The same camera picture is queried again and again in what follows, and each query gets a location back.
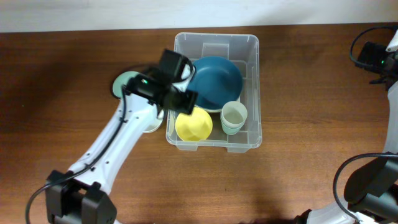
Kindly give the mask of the yellow plastic bowl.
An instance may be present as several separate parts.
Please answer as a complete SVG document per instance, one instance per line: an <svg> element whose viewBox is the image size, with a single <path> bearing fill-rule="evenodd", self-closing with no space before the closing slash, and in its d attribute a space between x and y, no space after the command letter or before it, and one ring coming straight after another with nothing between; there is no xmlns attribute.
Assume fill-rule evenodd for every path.
<svg viewBox="0 0 398 224"><path fill-rule="evenodd" d="M194 107L192 114L180 113L177 116L175 130L183 141L202 141L210 136L213 130L213 121L208 112Z"/></svg>

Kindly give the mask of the green plastic bowl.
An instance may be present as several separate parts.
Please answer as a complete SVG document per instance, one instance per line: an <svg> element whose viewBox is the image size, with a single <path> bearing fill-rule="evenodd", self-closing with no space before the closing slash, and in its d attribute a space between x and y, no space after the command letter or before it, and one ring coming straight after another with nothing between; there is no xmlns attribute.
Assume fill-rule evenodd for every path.
<svg viewBox="0 0 398 224"><path fill-rule="evenodd" d="M122 87L127 85L128 81L131 78L136 77L137 75L139 75L139 72L128 71L117 76L111 86L111 93L113 94L113 96L117 99L120 99L123 94Z"/></svg>

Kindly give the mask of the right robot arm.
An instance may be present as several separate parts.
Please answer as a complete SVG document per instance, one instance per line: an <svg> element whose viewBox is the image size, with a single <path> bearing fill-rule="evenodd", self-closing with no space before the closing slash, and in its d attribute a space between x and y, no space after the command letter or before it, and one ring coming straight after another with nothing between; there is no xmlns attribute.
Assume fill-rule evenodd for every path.
<svg viewBox="0 0 398 224"><path fill-rule="evenodd" d="M308 223L343 196L349 176L387 155L389 101L376 74L349 58L362 27L252 27L175 36L174 51L217 56L243 74L248 111L234 135L212 114L204 141L183 141L176 115L166 138L176 156L158 196L177 223Z"/></svg>

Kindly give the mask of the green plastic cup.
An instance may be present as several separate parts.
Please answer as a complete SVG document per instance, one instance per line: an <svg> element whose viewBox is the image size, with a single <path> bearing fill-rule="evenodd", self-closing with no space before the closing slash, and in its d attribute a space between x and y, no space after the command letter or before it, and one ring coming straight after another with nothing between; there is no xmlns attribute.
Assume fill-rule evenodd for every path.
<svg viewBox="0 0 398 224"><path fill-rule="evenodd" d="M221 121L221 126L222 126L222 130L224 131L224 133L226 133L227 135L235 135L237 134L240 129L243 127L243 125L239 125L239 126L230 126L227 125L224 121Z"/></svg>

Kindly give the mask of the white plastic bowl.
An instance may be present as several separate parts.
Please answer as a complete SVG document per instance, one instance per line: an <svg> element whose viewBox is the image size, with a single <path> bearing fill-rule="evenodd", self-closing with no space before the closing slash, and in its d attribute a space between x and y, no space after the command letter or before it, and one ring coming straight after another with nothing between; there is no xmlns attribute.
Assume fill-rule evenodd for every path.
<svg viewBox="0 0 398 224"><path fill-rule="evenodd" d="M160 110L157 119L150 124L144 133L153 133L154 131L158 130L164 120L164 110Z"/></svg>

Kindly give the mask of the cream plastic cup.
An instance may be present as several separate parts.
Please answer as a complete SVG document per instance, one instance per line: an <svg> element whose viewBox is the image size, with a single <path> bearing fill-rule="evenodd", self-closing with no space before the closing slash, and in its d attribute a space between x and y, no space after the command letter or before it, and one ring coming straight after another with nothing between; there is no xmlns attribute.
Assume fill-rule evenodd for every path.
<svg viewBox="0 0 398 224"><path fill-rule="evenodd" d="M240 114L245 120L248 117L246 107L238 101L230 101L223 106L221 116L227 116L228 114Z"/></svg>

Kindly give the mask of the grey plastic cup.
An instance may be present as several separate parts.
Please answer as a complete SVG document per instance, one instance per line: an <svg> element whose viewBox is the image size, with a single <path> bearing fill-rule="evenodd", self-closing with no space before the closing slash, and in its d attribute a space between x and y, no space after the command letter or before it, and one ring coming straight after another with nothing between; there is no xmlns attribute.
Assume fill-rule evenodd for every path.
<svg viewBox="0 0 398 224"><path fill-rule="evenodd" d="M221 123L229 128L241 128L245 121L246 120L240 114L221 116Z"/></svg>

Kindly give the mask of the beige plastic plate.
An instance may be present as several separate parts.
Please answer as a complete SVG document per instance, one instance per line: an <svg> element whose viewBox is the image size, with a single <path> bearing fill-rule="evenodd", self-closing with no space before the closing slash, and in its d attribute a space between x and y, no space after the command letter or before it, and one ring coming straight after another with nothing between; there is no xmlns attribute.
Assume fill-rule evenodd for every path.
<svg viewBox="0 0 398 224"><path fill-rule="evenodd" d="M199 97L196 100L195 106L207 111L208 113L219 113L223 106L230 101L231 99L224 99L212 102L208 101L206 98Z"/></svg>

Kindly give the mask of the clear plastic storage bin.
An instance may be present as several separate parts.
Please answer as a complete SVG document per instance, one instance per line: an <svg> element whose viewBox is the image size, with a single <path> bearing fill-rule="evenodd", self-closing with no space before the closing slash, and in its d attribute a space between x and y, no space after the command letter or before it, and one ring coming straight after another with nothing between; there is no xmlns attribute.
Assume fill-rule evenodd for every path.
<svg viewBox="0 0 398 224"><path fill-rule="evenodd" d="M195 151L200 146L224 147L228 152L245 153L262 142L261 101L259 81L259 40L249 34L210 34L181 32L175 36L174 51L194 61L204 57L230 60L243 76L243 90L237 101L248 111L248 118L235 135L227 135L221 128L219 113L210 113L213 130L206 140L183 141L175 130L177 113L168 112L166 140L179 150Z"/></svg>

